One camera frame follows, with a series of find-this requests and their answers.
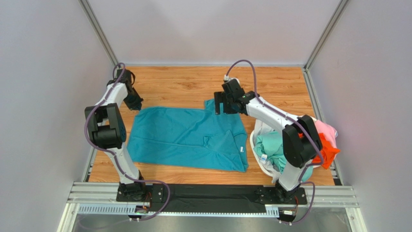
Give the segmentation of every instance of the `pink cloth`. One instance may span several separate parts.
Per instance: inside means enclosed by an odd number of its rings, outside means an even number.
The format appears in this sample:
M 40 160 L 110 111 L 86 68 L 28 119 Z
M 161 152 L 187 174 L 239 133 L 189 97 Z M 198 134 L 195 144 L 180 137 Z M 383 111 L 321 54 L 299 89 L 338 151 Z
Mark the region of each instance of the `pink cloth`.
M 315 121 L 315 126 L 316 130 L 318 133 L 323 133 L 325 136 L 325 139 L 330 142 L 332 147 L 336 148 L 336 130 L 330 125 L 327 125 L 326 123 L 322 122 L 321 120 Z

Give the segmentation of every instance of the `clothing tag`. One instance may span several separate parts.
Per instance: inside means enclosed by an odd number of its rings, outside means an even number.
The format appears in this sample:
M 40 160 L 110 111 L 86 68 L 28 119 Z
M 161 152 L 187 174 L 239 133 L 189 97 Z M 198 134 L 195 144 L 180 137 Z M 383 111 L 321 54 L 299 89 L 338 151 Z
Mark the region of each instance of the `clothing tag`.
M 260 162 L 262 164 L 265 164 L 267 162 L 267 155 L 266 154 L 262 154 L 262 156 L 260 157 Z

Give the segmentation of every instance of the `orange cloth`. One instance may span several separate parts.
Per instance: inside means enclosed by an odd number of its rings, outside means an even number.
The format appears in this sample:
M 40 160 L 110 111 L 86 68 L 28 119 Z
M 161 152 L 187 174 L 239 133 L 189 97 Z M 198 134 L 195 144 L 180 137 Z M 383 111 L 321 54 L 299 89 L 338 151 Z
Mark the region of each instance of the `orange cloth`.
M 333 160 L 335 159 L 335 156 L 337 153 L 340 152 L 339 149 L 334 148 L 329 141 L 326 140 L 325 135 L 323 133 L 319 134 L 319 138 L 321 139 L 322 142 L 322 150 L 321 154 L 322 157 L 324 158 L 324 163 L 322 164 L 322 167 L 325 169 L 328 169 L 329 166 L 332 164 Z M 312 163 L 319 163 L 321 161 L 321 158 L 319 158 L 318 155 L 313 159 Z

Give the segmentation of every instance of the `metal frame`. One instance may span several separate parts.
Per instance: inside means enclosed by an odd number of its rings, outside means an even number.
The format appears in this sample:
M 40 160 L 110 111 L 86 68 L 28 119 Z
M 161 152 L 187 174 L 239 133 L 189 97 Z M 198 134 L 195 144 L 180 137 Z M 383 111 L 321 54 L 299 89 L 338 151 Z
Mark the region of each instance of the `metal frame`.
M 340 0 L 335 12 L 333 13 L 332 17 L 329 20 L 325 30 L 322 33 L 318 43 L 316 44 L 315 48 L 313 49 L 311 55 L 309 56 L 308 61 L 304 67 L 305 70 L 310 70 L 312 67 L 316 57 L 318 56 L 319 52 L 321 51 L 322 47 L 324 46 L 327 38 L 329 37 L 330 33 L 332 32 L 333 28 L 335 27 L 336 23 L 338 22 L 340 16 L 342 15 L 345 7 L 347 6 L 349 0 Z
M 107 55 L 109 56 L 109 59 L 112 61 L 113 65 L 116 65 L 119 63 L 115 52 L 113 51 L 112 47 L 109 44 L 109 41 L 107 40 L 106 36 L 104 35 L 102 27 L 100 27 L 99 21 L 97 21 L 96 15 L 94 14 L 90 3 L 88 0 L 79 0 L 80 5 L 82 6 L 83 10 L 85 11 L 90 24 L 92 25 L 94 31 L 97 34 L 97 37 L 99 37 L 100 42 L 102 42 L 103 48 L 105 49 Z
M 88 0 L 79 0 L 81 6 L 83 7 L 86 15 L 88 16 L 91 25 L 96 31 L 102 45 L 107 52 L 110 60 L 113 64 L 117 64 L 118 60 L 116 55 L 111 48 L 106 36 L 103 33 L 102 28 L 96 16 L 88 2 Z M 332 29 L 336 25 L 338 19 L 340 18 L 343 10 L 345 9 L 349 0 L 341 0 L 337 6 L 333 16 L 331 17 L 328 25 L 322 33 L 318 43 L 316 44 L 314 50 L 312 51 L 307 63 L 304 66 L 298 65 L 302 68 L 302 72 L 307 83 L 307 88 L 312 102 L 312 106 L 317 118 L 324 120 L 322 110 L 319 106 L 319 101 L 316 95 L 316 91 L 313 86 L 312 78 L 310 76 L 310 68 L 312 67 L 316 57 L 318 56 L 321 48 L 325 44 L 325 41 L 329 37 Z M 143 64 L 132 64 L 133 66 L 142 66 Z M 86 166 L 85 172 L 83 174 L 83 181 L 88 181 L 91 168 L 94 163 L 97 150 L 92 149 L 89 154 L 88 164 Z M 336 178 L 340 178 L 340 172 L 338 165 L 333 163 L 332 165 L 332 174 Z M 308 202 L 312 198 L 312 186 L 303 186 L 305 188 Z M 142 205 L 143 203 L 125 203 L 125 202 L 116 202 L 116 195 L 118 190 L 118 183 L 90 183 L 90 182 L 74 182 L 72 190 L 69 194 L 58 231 L 66 232 L 71 231 L 75 224 L 75 219 L 77 214 L 128 214 L 136 215 L 134 208 L 137 205 Z M 201 216 L 201 217 L 263 217 L 263 218 L 274 218 L 279 215 L 278 207 L 289 207 L 294 205 L 270 205 L 267 204 L 266 213 L 260 214 L 213 214 L 213 213 L 160 213 L 160 216 Z M 367 231 L 361 211 L 359 209 L 359 204 L 357 202 L 355 193 L 351 186 L 316 186 L 316 195 L 314 197 L 314 208 L 317 207 L 339 207 L 345 208 L 352 231 L 360 232 Z
M 213 66 L 213 67 L 229 67 L 233 63 L 181 63 L 181 64 L 176 64 L 176 63 L 164 63 L 164 64 L 151 64 L 151 63 L 142 63 L 142 64 L 136 64 L 136 63 L 126 63 L 126 66 L 133 66 L 133 67 L 146 67 L 146 66 L 152 66 L 152 67 L 162 67 L 162 66 L 172 66 L 172 67 L 208 67 L 208 66 Z M 253 64 L 255 67 L 299 67 L 303 68 L 305 65 L 303 64 Z M 249 64 L 247 63 L 239 63 L 236 65 L 237 67 L 250 67 Z
M 306 191 L 308 202 L 310 202 L 313 187 L 302 187 Z M 142 206 L 143 202 L 116 202 L 117 191 L 118 183 L 74 182 L 58 232 L 71 231 L 78 214 L 139 215 L 139 213 L 134 212 L 134 209 L 136 206 Z M 164 212 L 159 213 L 159 216 L 277 218 L 279 216 L 279 207 L 294 207 L 294 205 L 266 204 L 265 207 L 266 213 L 257 214 Z M 299 207 L 307 208 L 308 204 Z M 317 186 L 313 208 L 324 207 L 345 208 L 348 212 L 352 230 L 366 231 L 359 211 L 359 204 L 351 186 Z

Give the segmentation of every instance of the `mint green cloth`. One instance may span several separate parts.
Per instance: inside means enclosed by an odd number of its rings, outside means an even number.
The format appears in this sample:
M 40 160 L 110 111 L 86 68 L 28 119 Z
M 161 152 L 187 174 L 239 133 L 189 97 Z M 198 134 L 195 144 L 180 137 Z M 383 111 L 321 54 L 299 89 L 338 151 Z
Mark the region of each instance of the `mint green cloth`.
M 256 143 L 253 150 L 259 157 L 262 157 L 262 154 L 266 154 L 267 159 L 278 168 L 280 173 L 283 173 L 287 161 L 285 155 L 283 154 L 282 135 L 280 135 L 277 131 L 258 135 L 256 137 Z M 306 170 L 302 180 L 307 181 L 312 175 L 312 172 L 313 166 Z

